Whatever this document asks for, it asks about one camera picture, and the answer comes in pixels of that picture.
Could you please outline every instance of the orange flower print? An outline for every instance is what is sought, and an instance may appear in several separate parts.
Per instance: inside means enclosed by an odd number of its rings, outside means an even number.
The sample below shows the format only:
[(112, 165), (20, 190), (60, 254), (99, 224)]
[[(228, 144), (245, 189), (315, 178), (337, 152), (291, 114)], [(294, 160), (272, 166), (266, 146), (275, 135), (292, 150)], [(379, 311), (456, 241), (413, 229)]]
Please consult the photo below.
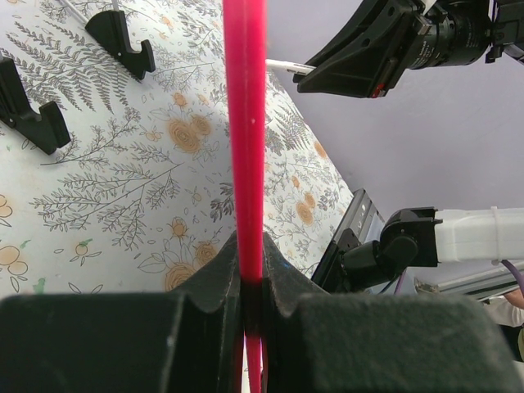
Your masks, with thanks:
[(171, 227), (171, 232), (173, 234), (173, 237), (183, 239), (186, 236), (187, 225), (186, 225), (186, 222), (182, 218), (175, 217), (170, 227)]
[(314, 199), (314, 196), (311, 192), (307, 192), (304, 195), (304, 201), (307, 206), (309, 206), (311, 209), (314, 209), (314, 207), (317, 205), (317, 201)]
[(196, 153), (201, 149), (201, 141), (195, 130), (182, 120), (169, 123), (169, 135), (174, 144), (186, 153)]
[(326, 151), (319, 141), (314, 141), (314, 149), (317, 151), (320, 158), (323, 158), (324, 160), (328, 158), (328, 154), (326, 154)]
[(187, 106), (186, 97), (184, 97), (182, 93), (173, 94), (173, 101), (181, 108), (185, 108)]
[(5, 246), (0, 248), (0, 265), (7, 266), (7, 272), (11, 275), (11, 285), (16, 293), (20, 292), (21, 281), (26, 281), (27, 278), (22, 277), (27, 273), (28, 266), (24, 261), (19, 260), (20, 250), (14, 246)]
[(173, 23), (171, 23), (171, 20), (167, 16), (165, 16), (164, 14), (159, 14), (156, 11), (155, 11), (155, 13), (160, 17), (161, 24), (166, 25), (167, 28), (169, 29), (169, 31), (173, 31), (174, 26), (173, 26)]
[(155, 29), (156, 31), (158, 31), (158, 36), (162, 39), (167, 39), (167, 35), (165, 35), (165, 33), (163, 31), (160, 31), (158, 29)]
[(4, 195), (0, 195), (0, 225), (4, 227), (11, 227), (5, 220), (13, 214), (13, 209), (7, 204), (7, 199)]
[(158, 142), (162, 139), (162, 134), (157, 133), (156, 131), (151, 131), (150, 133), (146, 133), (147, 140), (151, 142)]
[(209, 106), (209, 105), (210, 105), (210, 102), (207, 101), (206, 96), (204, 96), (204, 95), (202, 95), (202, 94), (198, 94), (198, 99), (200, 100), (200, 102), (202, 103), (202, 105), (206, 105), (206, 106)]
[(217, 250), (211, 242), (201, 242), (195, 251), (196, 262), (200, 266), (205, 266), (217, 255)]
[(165, 275), (165, 290), (172, 291), (196, 272), (190, 264), (178, 263)]
[(204, 116), (193, 115), (191, 118), (191, 127), (199, 135), (209, 135), (211, 133), (211, 124)]
[(313, 224), (313, 213), (311, 213), (309, 206), (307, 206), (304, 202), (298, 202), (296, 204), (296, 213), (304, 224), (308, 226)]
[(296, 176), (291, 176), (291, 182), (296, 188), (300, 187), (300, 182)]

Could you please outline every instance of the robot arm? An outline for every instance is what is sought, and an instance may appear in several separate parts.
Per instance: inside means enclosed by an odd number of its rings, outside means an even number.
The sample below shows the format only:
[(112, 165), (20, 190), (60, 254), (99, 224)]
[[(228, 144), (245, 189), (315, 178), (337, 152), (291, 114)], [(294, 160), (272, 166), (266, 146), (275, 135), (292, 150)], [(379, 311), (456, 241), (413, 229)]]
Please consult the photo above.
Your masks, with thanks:
[(524, 59), (524, 1), (363, 0), (350, 21), (295, 75), (299, 93), (383, 97), (405, 70)]
[(311, 278), (328, 292), (361, 291), (395, 280), (409, 266), (524, 259), (524, 209), (402, 209), (380, 240), (360, 245), (339, 229)]

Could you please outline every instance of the pink rod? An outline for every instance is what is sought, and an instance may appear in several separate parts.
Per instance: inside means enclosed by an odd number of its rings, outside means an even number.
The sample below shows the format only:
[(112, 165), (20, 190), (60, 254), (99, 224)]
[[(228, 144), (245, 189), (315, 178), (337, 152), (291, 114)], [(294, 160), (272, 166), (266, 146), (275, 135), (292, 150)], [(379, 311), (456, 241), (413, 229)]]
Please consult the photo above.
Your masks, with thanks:
[[(265, 0), (224, 0), (224, 36), (240, 274), (243, 287), (253, 288), (262, 282)], [(242, 303), (260, 307), (256, 300)], [(260, 315), (259, 309), (250, 312)], [(250, 389), (256, 393), (260, 392), (260, 333), (256, 328), (253, 332), (246, 331), (246, 349)]]

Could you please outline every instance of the white plastic housing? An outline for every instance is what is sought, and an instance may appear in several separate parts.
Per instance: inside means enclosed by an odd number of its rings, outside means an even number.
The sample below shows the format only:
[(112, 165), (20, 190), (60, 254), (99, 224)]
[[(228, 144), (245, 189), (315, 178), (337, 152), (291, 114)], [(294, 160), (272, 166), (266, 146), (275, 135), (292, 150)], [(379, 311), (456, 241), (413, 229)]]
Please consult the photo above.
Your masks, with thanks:
[(435, 226), (439, 262), (524, 260), (524, 209), (442, 210)]

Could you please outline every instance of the fern leaf pattern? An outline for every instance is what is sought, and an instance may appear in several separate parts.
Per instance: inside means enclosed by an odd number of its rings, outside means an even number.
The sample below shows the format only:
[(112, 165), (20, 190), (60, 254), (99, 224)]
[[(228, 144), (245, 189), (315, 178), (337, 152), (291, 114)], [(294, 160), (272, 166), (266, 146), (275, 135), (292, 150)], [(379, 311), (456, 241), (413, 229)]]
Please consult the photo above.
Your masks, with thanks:
[(31, 58), (31, 62), (3, 49), (4, 56), (12, 58), (25, 81), (28, 96), (39, 104), (55, 101), (61, 109), (68, 109), (65, 101), (76, 110), (95, 111), (93, 96), (99, 96), (103, 105), (112, 111), (111, 96), (128, 105), (125, 89), (129, 73), (95, 42), (52, 22), (53, 36), (45, 37), (20, 22), (15, 22), (16, 33), (7, 39)]
[[(113, 7), (70, 1), (88, 19)], [(117, 2), (132, 48), (153, 48), (142, 81), (62, 2), (0, 1), (0, 53), (71, 136), (46, 156), (0, 123), (0, 297), (168, 291), (235, 230), (222, 2)], [(310, 275), (351, 194), (272, 72), (265, 128), (264, 230)]]

